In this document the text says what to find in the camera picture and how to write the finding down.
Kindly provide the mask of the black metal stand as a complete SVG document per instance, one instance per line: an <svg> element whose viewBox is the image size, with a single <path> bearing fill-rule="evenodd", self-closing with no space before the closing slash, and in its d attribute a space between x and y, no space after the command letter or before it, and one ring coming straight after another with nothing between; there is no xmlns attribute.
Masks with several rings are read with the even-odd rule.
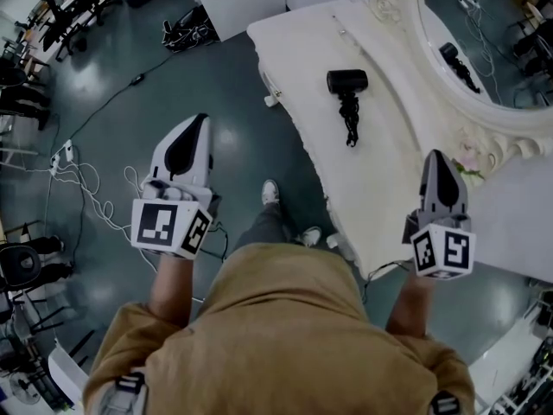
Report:
<svg viewBox="0 0 553 415"><path fill-rule="evenodd" d="M13 304L12 329L21 343L41 338L64 348L69 356L82 366L89 354L86 345L96 330L84 328L77 320L77 311L67 303L56 303L47 297L32 297L32 290L10 293Z"/></svg>

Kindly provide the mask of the person's right forearm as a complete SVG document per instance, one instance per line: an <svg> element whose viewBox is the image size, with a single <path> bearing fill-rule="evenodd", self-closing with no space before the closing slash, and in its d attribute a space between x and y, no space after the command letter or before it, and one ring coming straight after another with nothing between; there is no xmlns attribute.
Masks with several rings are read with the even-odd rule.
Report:
<svg viewBox="0 0 553 415"><path fill-rule="evenodd" d="M385 330L392 335L424 338L435 290L432 278L410 273L388 318Z"/></svg>

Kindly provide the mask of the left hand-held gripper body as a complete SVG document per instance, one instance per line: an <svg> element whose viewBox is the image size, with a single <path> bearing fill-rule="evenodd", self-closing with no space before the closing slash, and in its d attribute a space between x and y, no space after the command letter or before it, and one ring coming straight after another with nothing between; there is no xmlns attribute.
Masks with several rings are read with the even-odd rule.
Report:
<svg viewBox="0 0 553 415"><path fill-rule="evenodd" d="M156 254L194 260L220 201L208 187L150 179L132 203L130 243Z"/></svg>

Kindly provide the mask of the black hair dryer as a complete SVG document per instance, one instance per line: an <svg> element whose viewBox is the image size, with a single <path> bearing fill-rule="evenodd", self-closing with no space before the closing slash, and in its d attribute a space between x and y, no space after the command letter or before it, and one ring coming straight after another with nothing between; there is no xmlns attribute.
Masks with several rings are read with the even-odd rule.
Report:
<svg viewBox="0 0 553 415"><path fill-rule="evenodd" d="M368 87L368 77L361 69L331 70L327 72L328 91L340 101L339 113L347 129L346 145L355 147L358 140L359 97Z"/></svg>

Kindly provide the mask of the person's left forearm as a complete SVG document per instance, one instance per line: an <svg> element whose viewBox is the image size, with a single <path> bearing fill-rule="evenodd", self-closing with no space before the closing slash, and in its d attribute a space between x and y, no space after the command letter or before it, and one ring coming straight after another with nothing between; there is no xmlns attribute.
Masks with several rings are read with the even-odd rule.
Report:
<svg viewBox="0 0 553 415"><path fill-rule="evenodd" d="M162 255L149 294L149 312L164 322L186 327L192 311L193 273L192 260Z"/></svg>

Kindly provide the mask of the oval white-framed mirror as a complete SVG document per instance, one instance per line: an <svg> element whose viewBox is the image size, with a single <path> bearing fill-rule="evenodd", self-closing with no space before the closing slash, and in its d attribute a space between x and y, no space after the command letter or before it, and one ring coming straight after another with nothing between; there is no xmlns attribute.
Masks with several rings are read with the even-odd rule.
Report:
<svg viewBox="0 0 553 415"><path fill-rule="evenodd" d="M532 0L366 0L463 118L478 172L553 156L553 14Z"/></svg>

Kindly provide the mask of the person's tan shirt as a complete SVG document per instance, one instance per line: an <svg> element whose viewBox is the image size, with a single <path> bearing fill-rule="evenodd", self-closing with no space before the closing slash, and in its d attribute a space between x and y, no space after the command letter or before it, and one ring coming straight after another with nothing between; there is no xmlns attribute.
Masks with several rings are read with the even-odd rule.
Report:
<svg viewBox="0 0 553 415"><path fill-rule="evenodd" d="M372 325L332 253L237 250L184 328L147 303L115 315L83 392L86 415L475 415L456 351L427 329L414 338Z"/></svg>

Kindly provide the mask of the white dressing table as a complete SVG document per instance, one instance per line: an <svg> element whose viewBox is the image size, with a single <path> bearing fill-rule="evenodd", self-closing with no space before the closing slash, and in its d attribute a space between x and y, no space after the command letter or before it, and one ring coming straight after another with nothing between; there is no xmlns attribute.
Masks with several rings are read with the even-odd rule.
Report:
<svg viewBox="0 0 553 415"><path fill-rule="evenodd" d="M269 90L290 115L320 178L340 248L363 277L379 277L410 255L401 242L418 203L423 160L454 158L463 118L422 74L402 30L366 0L338 0L254 22L247 29ZM340 101L327 72L361 69L359 140L346 145Z"/></svg>

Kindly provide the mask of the person's grey trousers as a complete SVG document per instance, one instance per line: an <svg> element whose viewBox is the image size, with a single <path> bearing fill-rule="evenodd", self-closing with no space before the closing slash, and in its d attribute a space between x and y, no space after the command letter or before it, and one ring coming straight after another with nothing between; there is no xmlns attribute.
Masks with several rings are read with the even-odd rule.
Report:
<svg viewBox="0 0 553 415"><path fill-rule="evenodd" d="M293 244L299 245L298 230L287 210L279 203L269 203L257 215L251 226L245 230L232 253L250 244Z"/></svg>

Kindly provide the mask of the small flower sprig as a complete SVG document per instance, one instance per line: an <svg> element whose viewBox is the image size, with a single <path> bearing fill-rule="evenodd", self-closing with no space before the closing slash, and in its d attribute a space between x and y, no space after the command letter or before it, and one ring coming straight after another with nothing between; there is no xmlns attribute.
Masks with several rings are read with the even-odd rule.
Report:
<svg viewBox="0 0 553 415"><path fill-rule="evenodd" d="M480 170L480 152L473 144L462 142L452 161L463 176L474 180L485 179Z"/></svg>

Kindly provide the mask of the person's left white shoe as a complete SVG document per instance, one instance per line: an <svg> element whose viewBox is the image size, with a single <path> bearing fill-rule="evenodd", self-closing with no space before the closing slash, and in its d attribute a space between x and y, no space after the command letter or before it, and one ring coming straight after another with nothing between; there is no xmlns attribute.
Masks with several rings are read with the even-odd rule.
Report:
<svg viewBox="0 0 553 415"><path fill-rule="evenodd" d="M278 204L280 202L280 194L277 183L268 179L262 187L262 204L268 206L270 204Z"/></svg>

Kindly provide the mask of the cluttered white workbench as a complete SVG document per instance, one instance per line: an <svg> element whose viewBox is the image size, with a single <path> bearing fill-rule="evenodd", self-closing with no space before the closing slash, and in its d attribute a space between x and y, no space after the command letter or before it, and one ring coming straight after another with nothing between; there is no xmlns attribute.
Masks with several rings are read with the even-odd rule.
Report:
<svg viewBox="0 0 553 415"><path fill-rule="evenodd" d="M553 284L529 288L524 314L469 367L476 415L523 415L553 390Z"/></svg>

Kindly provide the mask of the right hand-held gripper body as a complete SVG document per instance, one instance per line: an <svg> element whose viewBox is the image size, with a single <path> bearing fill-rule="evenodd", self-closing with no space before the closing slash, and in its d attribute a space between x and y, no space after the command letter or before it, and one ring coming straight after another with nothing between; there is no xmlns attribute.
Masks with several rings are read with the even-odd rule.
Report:
<svg viewBox="0 0 553 415"><path fill-rule="evenodd" d="M405 220L403 243L411 244L419 278L455 279L473 272L476 234L464 207L441 217L413 211Z"/></svg>

